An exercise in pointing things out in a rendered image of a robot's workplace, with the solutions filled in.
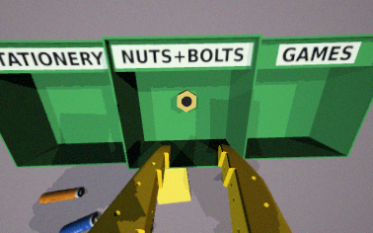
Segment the yellow block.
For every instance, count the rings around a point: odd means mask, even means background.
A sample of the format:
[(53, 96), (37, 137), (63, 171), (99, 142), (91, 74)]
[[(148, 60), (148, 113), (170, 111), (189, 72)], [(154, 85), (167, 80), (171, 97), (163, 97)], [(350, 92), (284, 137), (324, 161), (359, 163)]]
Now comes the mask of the yellow block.
[(158, 203), (190, 200), (187, 168), (165, 169), (163, 187), (158, 190)]

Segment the green rack of bins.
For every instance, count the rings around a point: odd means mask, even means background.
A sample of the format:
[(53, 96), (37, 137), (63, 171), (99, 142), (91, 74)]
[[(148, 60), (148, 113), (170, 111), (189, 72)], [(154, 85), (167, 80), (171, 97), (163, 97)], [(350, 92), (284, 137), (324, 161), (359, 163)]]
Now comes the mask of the green rack of bins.
[(16, 168), (139, 170), (164, 144), (165, 169), (219, 167), (219, 144), (245, 160), (345, 158), (372, 103), (373, 34), (0, 40)]

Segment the yellow hex nut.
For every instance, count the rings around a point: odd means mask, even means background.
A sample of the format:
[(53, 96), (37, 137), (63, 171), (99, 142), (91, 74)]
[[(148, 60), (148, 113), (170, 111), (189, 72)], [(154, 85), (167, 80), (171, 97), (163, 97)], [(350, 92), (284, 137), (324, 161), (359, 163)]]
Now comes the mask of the yellow hex nut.
[(188, 112), (196, 107), (196, 95), (189, 90), (178, 94), (178, 108)]

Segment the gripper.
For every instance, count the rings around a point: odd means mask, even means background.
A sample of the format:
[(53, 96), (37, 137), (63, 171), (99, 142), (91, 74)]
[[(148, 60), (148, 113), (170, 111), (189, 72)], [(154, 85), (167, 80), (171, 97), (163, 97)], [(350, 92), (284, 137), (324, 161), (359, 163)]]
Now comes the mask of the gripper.
[[(152, 233), (170, 154), (171, 145), (158, 147), (88, 233)], [(292, 233), (262, 177), (237, 151), (220, 144), (218, 166), (228, 187), (233, 233)]]

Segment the blue battery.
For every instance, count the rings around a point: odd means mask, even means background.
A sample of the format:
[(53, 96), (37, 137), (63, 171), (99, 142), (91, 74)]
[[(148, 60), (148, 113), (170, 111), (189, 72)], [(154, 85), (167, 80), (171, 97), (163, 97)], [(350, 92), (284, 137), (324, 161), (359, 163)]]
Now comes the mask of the blue battery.
[(97, 220), (101, 217), (99, 211), (89, 214), (83, 218), (73, 221), (63, 226), (59, 233), (81, 233), (93, 227)]

